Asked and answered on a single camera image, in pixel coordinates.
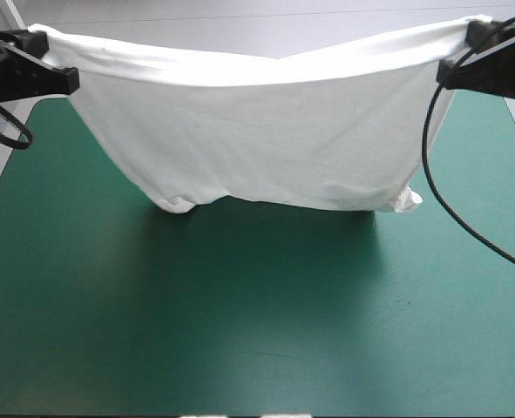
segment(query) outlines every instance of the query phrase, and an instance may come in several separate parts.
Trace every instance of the green mat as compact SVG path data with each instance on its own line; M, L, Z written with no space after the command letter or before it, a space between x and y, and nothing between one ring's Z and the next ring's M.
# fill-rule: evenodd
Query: green mat
M0 181L0 414L515 415L515 266L421 172L410 214L221 199L172 215L67 100L28 126ZM459 93L431 161L515 254L503 99Z

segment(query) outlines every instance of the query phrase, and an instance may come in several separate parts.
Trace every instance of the black clamp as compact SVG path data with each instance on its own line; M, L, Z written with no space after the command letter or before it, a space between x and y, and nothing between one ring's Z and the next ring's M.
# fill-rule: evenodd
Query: black clamp
M78 69L55 68L40 60L48 51L44 32L27 30L0 31L0 103L46 94L72 94L79 87ZM27 141L16 141L0 132L0 143L26 149L32 133L0 106L0 117L17 128Z
M498 23L470 22L466 36L469 46L476 45L496 27ZM515 37L515 26L491 38L484 51ZM515 42L480 58L471 64L463 65L448 77L454 63L449 60L439 62L437 81L448 90L464 89L515 98Z

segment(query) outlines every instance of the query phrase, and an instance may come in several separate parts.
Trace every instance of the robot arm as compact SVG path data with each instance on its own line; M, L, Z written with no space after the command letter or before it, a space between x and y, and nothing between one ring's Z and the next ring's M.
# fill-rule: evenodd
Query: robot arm
M0 103L46 94L69 95L78 89L77 68L59 69L40 60L48 48L48 38L43 32L0 31ZM0 132L0 143L15 149L28 148L32 133L2 106L0 117L28 139L16 141Z

